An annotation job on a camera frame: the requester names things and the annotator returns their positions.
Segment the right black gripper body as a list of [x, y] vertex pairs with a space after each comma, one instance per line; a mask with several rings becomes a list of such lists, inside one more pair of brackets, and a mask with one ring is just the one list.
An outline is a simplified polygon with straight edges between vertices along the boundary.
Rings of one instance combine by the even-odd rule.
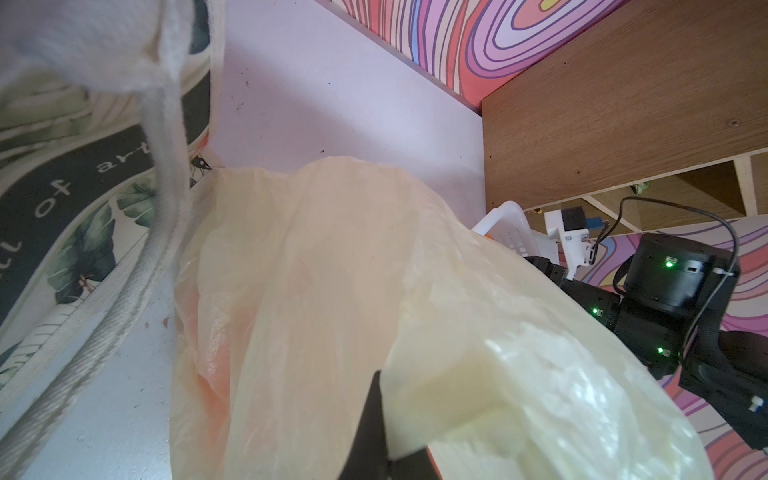
[[613, 291], [568, 280], [542, 256], [529, 263], [614, 333], [657, 380], [675, 373], [701, 322], [719, 322], [741, 270], [738, 251], [648, 233], [616, 270]]

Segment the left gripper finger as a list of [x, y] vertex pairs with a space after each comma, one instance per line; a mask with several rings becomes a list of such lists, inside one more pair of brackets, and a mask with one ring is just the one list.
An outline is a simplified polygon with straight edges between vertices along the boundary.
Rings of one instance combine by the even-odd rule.
[[439, 480], [441, 475], [427, 448], [399, 460], [388, 455], [380, 371], [368, 391], [356, 434], [339, 480]]

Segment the white perforated plastic basket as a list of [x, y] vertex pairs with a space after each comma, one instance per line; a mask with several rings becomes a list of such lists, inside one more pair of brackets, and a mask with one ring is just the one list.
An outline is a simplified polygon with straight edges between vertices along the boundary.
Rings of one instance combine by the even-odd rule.
[[490, 210], [472, 231], [488, 237], [520, 256], [541, 256], [559, 264], [559, 250], [554, 239], [531, 228], [522, 208], [506, 201]]

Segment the cream plastic grocery bag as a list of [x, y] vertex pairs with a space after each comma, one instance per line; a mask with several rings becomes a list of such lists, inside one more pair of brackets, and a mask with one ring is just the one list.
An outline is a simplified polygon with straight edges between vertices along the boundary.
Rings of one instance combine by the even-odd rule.
[[392, 458], [445, 478], [709, 479], [636, 357], [407, 171], [214, 174], [180, 259], [176, 479], [335, 479], [378, 379]]

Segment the leaf print canvas tote bag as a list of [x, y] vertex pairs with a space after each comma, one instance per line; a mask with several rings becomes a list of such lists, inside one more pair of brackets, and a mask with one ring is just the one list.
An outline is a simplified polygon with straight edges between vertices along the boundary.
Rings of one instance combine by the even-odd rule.
[[136, 325], [213, 167], [222, 1], [1, 5], [1, 475]]

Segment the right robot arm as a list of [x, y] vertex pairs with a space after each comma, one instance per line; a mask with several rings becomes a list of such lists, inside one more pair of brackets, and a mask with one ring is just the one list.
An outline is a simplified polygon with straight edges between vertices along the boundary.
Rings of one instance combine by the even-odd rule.
[[657, 380], [678, 373], [754, 450], [767, 446], [767, 339], [721, 328], [741, 274], [732, 252], [648, 233], [616, 271], [618, 292], [569, 280], [541, 256], [529, 262], [614, 333]]

